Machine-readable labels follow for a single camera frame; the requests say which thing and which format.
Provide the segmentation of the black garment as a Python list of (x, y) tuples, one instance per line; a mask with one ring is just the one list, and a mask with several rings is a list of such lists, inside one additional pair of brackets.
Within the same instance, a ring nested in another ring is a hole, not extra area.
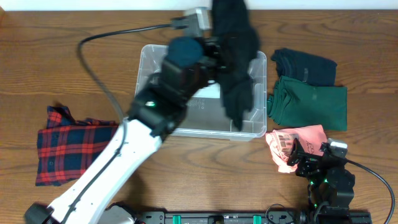
[(249, 12), (243, 0), (214, 0), (211, 16), (212, 36), (218, 39), (226, 68), (216, 75), (221, 87), (223, 106), (228, 118), (238, 130), (243, 128), (243, 115), (253, 108), (253, 79), (248, 69), (257, 58), (259, 36), (249, 20)]

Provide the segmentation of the clear plastic storage bin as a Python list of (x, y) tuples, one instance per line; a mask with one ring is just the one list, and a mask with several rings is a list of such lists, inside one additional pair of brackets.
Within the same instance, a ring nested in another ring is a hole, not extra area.
[(258, 51), (248, 69), (253, 79), (254, 108), (244, 113), (242, 130), (236, 129), (227, 118), (221, 97), (191, 98), (188, 102), (187, 117), (174, 132), (174, 136), (194, 138), (228, 139), (251, 141), (261, 138), (267, 131), (267, 57)]

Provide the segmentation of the red navy plaid shirt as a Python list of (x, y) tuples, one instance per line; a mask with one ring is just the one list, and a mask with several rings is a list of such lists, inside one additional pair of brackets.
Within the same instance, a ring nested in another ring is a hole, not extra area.
[(76, 120), (66, 106), (48, 106), (47, 126), (37, 135), (36, 186), (60, 186), (79, 179), (118, 127), (115, 121)]

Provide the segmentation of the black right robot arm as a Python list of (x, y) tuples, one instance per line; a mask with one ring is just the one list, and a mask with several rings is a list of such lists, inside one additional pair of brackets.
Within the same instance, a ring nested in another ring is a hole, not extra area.
[(321, 143), (322, 155), (305, 152), (297, 138), (293, 141), (288, 166), (296, 166), (295, 175), (308, 180), (310, 208), (321, 213), (349, 209), (354, 197), (355, 176), (345, 169), (348, 145), (332, 138)]

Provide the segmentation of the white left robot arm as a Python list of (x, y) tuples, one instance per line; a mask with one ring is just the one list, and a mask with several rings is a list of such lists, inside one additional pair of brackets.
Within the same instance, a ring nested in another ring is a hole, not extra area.
[(50, 205), (34, 203), (26, 223), (98, 223), (134, 171), (185, 119), (187, 103), (223, 66), (218, 38), (179, 37), (159, 72), (149, 75), (128, 116), (99, 157)]

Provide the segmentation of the pink printed folded garment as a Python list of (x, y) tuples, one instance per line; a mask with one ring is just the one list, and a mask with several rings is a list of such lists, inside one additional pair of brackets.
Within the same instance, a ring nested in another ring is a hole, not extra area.
[(323, 155), (320, 147), (323, 142), (327, 142), (322, 125), (275, 129), (266, 133), (265, 137), (271, 151), (272, 160), (278, 165), (278, 171), (281, 173), (292, 173), (297, 169), (297, 165), (287, 165), (294, 139), (298, 139), (305, 152), (316, 156)]

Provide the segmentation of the white label in bin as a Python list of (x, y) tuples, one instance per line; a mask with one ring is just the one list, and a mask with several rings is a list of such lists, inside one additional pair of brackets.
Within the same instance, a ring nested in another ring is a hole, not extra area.
[(211, 85), (199, 89), (195, 94), (194, 98), (214, 98), (219, 99), (221, 96), (220, 85), (212, 83)]

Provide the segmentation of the dark green folded garment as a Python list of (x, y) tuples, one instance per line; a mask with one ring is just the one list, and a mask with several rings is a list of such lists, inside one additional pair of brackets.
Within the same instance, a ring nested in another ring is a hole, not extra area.
[(327, 130), (346, 131), (347, 87), (312, 86), (282, 76), (267, 99), (267, 115), (280, 126), (320, 124)]

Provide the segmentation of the dark navy folded garment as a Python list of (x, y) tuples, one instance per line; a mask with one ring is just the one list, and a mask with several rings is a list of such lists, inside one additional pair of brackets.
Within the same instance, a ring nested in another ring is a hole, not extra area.
[(337, 63), (328, 58), (292, 49), (274, 51), (278, 76), (286, 76), (313, 86), (334, 86)]

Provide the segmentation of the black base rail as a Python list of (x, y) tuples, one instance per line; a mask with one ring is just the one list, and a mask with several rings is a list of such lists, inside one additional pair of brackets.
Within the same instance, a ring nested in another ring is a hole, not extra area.
[(269, 210), (263, 213), (172, 213), (142, 212), (136, 218), (137, 224), (266, 224), (311, 223), (312, 219), (305, 212), (293, 210)]

